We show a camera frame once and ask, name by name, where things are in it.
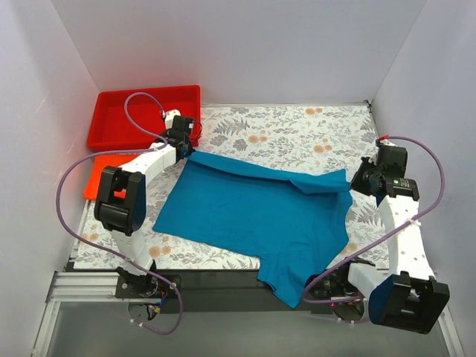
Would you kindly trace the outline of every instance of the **folded orange fabric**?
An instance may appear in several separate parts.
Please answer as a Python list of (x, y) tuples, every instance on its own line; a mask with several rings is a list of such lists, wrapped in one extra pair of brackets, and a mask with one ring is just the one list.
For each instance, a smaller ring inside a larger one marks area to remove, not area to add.
[[(94, 158), (94, 164), (92, 166), (92, 172), (89, 176), (88, 184), (83, 191), (83, 196), (85, 199), (95, 200), (97, 197), (97, 190), (99, 189), (99, 180), (101, 179), (101, 173), (103, 172), (104, 167), (106, 166), (114, 166), (119, 167), (120, 165), (124, 165), (135, 158), (138, 155), (119, 155), (119, 154), (111, 154), (111, 155), (100, 155)], [(124, 197), (125, 192), (119, 192), (115, 195), (117, 197)]]

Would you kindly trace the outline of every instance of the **blue fabric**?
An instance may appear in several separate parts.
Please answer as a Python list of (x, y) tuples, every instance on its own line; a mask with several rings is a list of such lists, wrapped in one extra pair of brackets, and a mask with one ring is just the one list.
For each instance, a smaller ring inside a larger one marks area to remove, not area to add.
[(311, 176), (195, 152), (153, 229), (259, 257), (258, 279), (294, 308), (349, 241), (351, 204), (344, 170)]

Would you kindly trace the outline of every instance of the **red plastic tray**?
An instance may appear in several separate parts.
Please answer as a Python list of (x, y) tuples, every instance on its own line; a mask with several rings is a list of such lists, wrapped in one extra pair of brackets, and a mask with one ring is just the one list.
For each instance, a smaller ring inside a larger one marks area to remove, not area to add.
[[(96, 108), (89, 128), (88, 148), (92, 151), (114, 149), (145, 149), (154, 137), (135, 128), (126, 118), (124, 102), (137, 91), (145, 91), (161, 102), (165, 111), (178, 109), (186, 117), (200, 121), (200, 87), (179, 86), (128, 91), (105, 91), (97, 96)], [(165, 130), (161, 110), (153, 100), (138, 95), (129, 102), (129, 113), (143, 128), (160, 134)], [(199, 144), (200, 125), (193, 127), (190, 139), (195, 147)]]

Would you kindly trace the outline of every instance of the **floral pattern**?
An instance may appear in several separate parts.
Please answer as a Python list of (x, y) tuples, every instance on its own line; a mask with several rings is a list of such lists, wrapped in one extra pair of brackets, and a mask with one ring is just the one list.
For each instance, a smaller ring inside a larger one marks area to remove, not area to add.
[[(372, 155), (376, 132), (366, 106), (270, 106), (202, 108), (202, 138), (198, 150), (259, 164), (274, 169), (322, 175), (345, 169), (352, 179), (360, 157)], [(225, 249), (152, 230), (157, 215), (181, 171), (184, 161), (168, 167), (147, 190), (147, 218), (142, 226), (151, 257), (157, 267), (175, 269), (256, 269), (260, 261)], [(332, 261), (375, 241), (384, 233), (375, 199), (352, 192), (353, 205), (346, 216), (349, 244)], [(89, 202), (83, 236), (97, 244), (117, 249), (108, 231), (94, 219)], [(388, 267), (387, 246), (379, 245), (362, 254), (378, 268)], [(80, 244), (75, 268), (110, 268), (123, 261), (105, 251)]]

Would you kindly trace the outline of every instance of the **blue garment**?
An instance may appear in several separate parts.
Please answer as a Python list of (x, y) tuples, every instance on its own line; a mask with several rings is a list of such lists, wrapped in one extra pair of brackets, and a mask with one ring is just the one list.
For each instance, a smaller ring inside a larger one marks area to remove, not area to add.
[(258, 279), (294, 308), (349, 238), (345, 170), (311, 176), (195, 152), (154, 231), (259, 257)]

